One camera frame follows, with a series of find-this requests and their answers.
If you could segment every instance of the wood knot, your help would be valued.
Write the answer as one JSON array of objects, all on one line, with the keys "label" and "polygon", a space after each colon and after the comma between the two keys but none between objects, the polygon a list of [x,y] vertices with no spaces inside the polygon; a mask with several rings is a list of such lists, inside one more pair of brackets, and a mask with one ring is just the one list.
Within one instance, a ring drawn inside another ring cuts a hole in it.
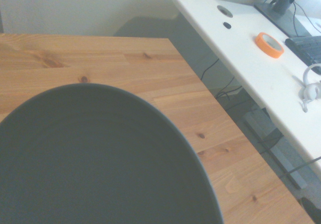
[{"label": "wood knot", "polygon": [[198,135],[198,137],[200,137],[201,139],[205,139],[205,135],[204,135],[204,134],[200,133],[200,134],[197,134],[197,135]]},{"label": "wood knot", "polygon": [[148,56],[145,52],[143,53],[145,58],[151,59],[151,56]]},{"label": "wood knot", "polygon": [[79,79],[79,81],[82,82],[82,83],[87,83],[87,82],[89,82],[89,81],[88,81],[88,78],[87,78],[86,76],[82,76],[82,77]]}]

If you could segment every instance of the monitor stand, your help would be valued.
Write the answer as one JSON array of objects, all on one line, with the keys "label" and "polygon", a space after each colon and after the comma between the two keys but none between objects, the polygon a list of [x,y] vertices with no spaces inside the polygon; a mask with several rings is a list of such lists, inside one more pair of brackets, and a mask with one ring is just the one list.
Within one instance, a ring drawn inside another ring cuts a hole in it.
[{"label": "monitor stand", "polygon": [[[254,7],[262,13],[266,18],[268,18],[276,27],[283,31],[288,37],[297,37],[294,26],[293,26],[293,13],[289,10],[285,12],[284,15],[281,15],[272,10],[271,4],[268,3],[259,3],[254,4]],[[300,37],[310,37],[311,34],[304,28],[304,26],[298,21],[295,20],[295,28],[298,36]]]}]

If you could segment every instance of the floor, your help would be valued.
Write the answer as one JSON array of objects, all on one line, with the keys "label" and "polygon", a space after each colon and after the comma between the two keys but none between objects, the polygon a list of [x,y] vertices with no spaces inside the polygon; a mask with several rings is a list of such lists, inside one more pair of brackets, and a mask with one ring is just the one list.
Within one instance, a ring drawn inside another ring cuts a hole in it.
[{"label": "floor", "polygon": [[[254,134],[246,125],[246,120],[244,116],[247,113],[253,113],[254,111],[262,111],[259,106],[249,97],[249,95],[230,96],[230,100],[227,97],[220,97],[217,101],[221,104],[224,109],[229,109],[227,113],[230,117],[235,121],[240,130],[244,133],[244,135],[248,138],[248,140],[252,143],[252,145],[256,148],[256,150],[261,153],[261,156],[265,159],[265,161],[269,164],[272,170],[278,176],[282,176],[284,171],[278,166],[275,160],[271,157],[271,155],[266,151],[266,149],[262,146],[261,143],[258,143],[258,137]],[[260,125],[270,126],[269,118],[265,118],[265,120],[260,119]],[[279,141],[273,142],[276,144],[278,149],[284,154],[287,160],[293,165],[293,167],[297,167],[304,163],[300,155],[297,151],[289,144],[285,137],[282,137]],[[285,186],[289,189],[289,191],[293,194],[296,199],[300,199],[302,197],[306,197],[311,200],[318,208],[321,209],[321,181],[318,177],[312,172],[309,166],[302,167],[298,170],[298,173],[306,182],[307,186],[304,189],[298,189],[287,177],[282,177],[281,180],[285,184]]]}]

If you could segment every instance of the wood grain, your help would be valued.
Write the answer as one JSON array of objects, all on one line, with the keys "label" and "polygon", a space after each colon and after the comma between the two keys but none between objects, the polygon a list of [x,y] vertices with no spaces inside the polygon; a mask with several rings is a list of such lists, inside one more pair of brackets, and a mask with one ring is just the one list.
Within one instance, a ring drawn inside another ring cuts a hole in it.
[{"label": "wood grain", "polygon": [[162,111],[198,152],[225,223],[313,223],[168,39],[0,35],[0,120],[80,82],[122,88]]}]

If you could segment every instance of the orange tape roll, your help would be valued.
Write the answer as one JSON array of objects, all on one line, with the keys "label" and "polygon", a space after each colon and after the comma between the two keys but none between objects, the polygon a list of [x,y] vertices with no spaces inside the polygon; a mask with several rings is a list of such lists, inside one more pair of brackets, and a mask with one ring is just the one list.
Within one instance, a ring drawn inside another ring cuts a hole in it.
[{"label": "orange tape roll", "polygon": [[261,32],[255,38],[256,45],[267,55],[274,58],[279,58],[283,53],[283,47],[270,35]]}]

